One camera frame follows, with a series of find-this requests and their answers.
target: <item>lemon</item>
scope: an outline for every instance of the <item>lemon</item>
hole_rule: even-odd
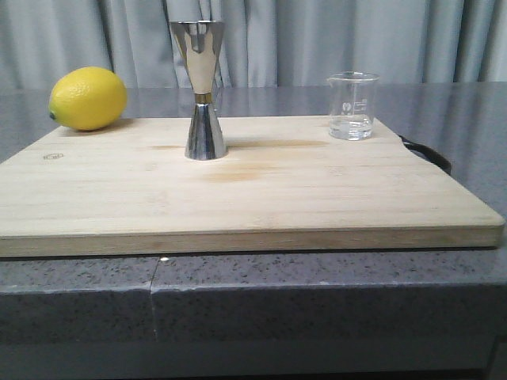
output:
[[[49,99],[49,116],[57,123],[92,131],[118,119],[127,105],[121,78],[102,67],[82,67],[59,79]]]

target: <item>countertop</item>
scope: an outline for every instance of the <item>countertop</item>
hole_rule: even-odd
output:
[[[0,162],[57,127],[48,96],[0,90]],[[216,107],[325,115],[328,97],[326,87],[220,89]],[[507,218],[506,99],[500,82],[381,85],[376,115],[443,154]],[[192,107],[189,89],[130,89],[124,117]],[[506,300],[505,233],[498,249],[4,259],[0,378],[493,373]]]

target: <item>wood grain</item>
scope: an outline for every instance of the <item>wood grain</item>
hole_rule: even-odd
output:
[[[0,257],[498,245],[504,219],[379,121],[221,118],[228,155],[184,155],[189,119],[59,127],[0,164]]]

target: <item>black handle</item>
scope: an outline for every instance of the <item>black handle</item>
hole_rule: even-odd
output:
[[[452,165],[451,162],[447,160],[444,156],[436,152],[435,150],[431,149],[430,147],[422,144],[417,144],[416,142],[410,141],[409,139],[406,139],[405,137],[398,135],[400,139],[403,141],[403,145],[408,150],[415,150],[419,153],[421,153],[425,158],[431,162],[432,164],[438,166],[443,171],[445,171],[447,174],[451,175]]]

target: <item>stainless steel jigger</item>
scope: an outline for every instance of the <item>stainless steel jigger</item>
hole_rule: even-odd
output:
[[[212,160],[227,154],[212,98],[223,26],[218,21],[170,23],[196,98],[185,150],[185,156],[194,160]]]

